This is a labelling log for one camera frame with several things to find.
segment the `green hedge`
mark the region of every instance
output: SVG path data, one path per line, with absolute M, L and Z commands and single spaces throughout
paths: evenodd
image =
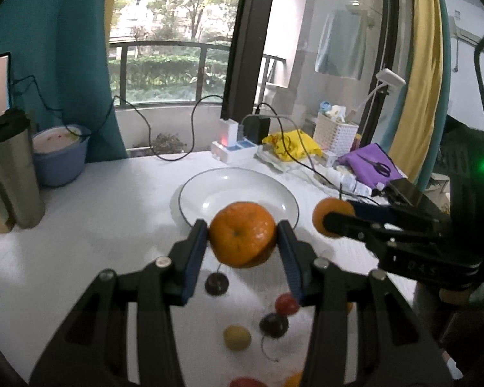
M 204 94 L 213 89 L 223 88 L 226 82 L 228 51 L 209 50 L 208 55 L 209 53 L 212 53 L 212 58 L 208 57 L 205 65 Z M 198 68 L 199 57 L 193 55 L 157 54 L 128 58 L 126 88 L 129 93 L 151 92 L 155 95 L 168 93 L 169 89 L 179 89 L 180 86 L 190 88 L 195 86 Z M 109 75 L 111 91 L 113 94 L 119 94 L 120 60 L 109 61 Z M 176 93 L 176 99 L 182 99 L 178 93 L 179 91 Z

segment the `white tablecloth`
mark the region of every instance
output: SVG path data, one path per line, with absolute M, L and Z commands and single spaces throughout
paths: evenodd
M 312 210 L 326 194 L 292 174 L 278 174 L 255 159 L 243 166 L 273 176 L 296 197 L 299 239 L 312 244 L 344 270 L 369 273 L 377 260 L 364 244 L 351 239 L 327 239 L 311 222 Z M 28 379 L 50 337 L 85 288 L 104 268 L 119 274 L 143 268 L 168 254 L 186 238 L 189 226 L 179 213 L 180 187 L 195 174 L 226 167 L 210 153 L 193 153 L 182 161 L 164 163 L 155 157 L 89 164 L 66 187 L 43 192 L 46 215 L 32 230 L 15 228 L 0 235 L 0 349 Z M 312 310 L 290 318 L 288 333 L 268 339 L 266 360 L 260 351 L 260 319 L 274 310 L 276 297 L 288 291 L 277 250 L 264 265 L 222 271 L 230 279 L 223 297 L 204 292 L 204 281 L 218 262 L 207 251 L 195 296 L 172 316 L 179 359 L 189 387 L 226 387 L 236 377 L 254 377 L 269 387 L 283 385 L 302 369 L 312 324 Z M 411 302 L 414 281 L 393 276 Z M 133 325 L 129 323 L 130 378 L 137 381 Z M 230 324 L 247 327 L 253 336 L 244 352 L 228 351 L 222 331 Z

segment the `white lamp head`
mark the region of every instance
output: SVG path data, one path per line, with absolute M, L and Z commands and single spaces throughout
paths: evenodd
M 383 70 L 377 72 L 375 77 L 378 81 L 382 81 L 393 87 L 400 88 L 406 84 L 405 80 L 402 77 L 400 77 L 398 74 L 394 73 L 388 68 L 384 68 Z

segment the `teal curtain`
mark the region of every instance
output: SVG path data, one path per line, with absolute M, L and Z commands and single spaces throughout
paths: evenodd
M 4 0 L 0 5 L 0 53 L 11 52 L 12 76 L 36 77 L 51 109 L 67 123 L 91 131 L 102 124 L 111 105 L 104 42 L 104 0 Z M 21 91 L 28 80 L 15 86 Z M 14 98 L 33 111 L 40 129 L 61 125 L 37 95 L 34 85 Z M 125 158 L 115 113 L 90 139 L 87 161 Z
M 425 158 L 421 171 L 419 172 L 416 186 L 425 190 L 429 184 L 434 164 L 436 163 L 439 145 L 443 137 L 444 124 L 447 121 L 448 100 L 450 97 L 450 78 L 452 76 L 452 44 L 450 42 L 450 26 L 448 22 L 448 11 L 445 0 L 439 0 L 441 6 L 441 26 L 443 28 L 443 78 L 439 102 L 434 117 L 434 131 L 430 140 L 429 152 Z

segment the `orange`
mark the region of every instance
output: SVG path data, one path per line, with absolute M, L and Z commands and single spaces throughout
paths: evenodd
M 299 387 L 299 383 L 301 382 L 301 378 L 303 376 L 303 371 L 297 372 L 292 377 L 287 378 L 283 387 Z
M 339 238 L 341 237 L 339 234 L 326 231 L 323 226 L 323 218 L 328 213 L 340 213 L 354 217 L 355 210 L 349 202 L 342 201 L 335 197 L 327 197 L 315 206 L 314 212 L 312 213 L 312 224 L 314 225 L 315 229 L 324 236 Z
M 235 202 L 215 215 L 209 240 L 220 263 L 251 268 L 270 258 L 276 245 L 276 224 L 261 205 Z

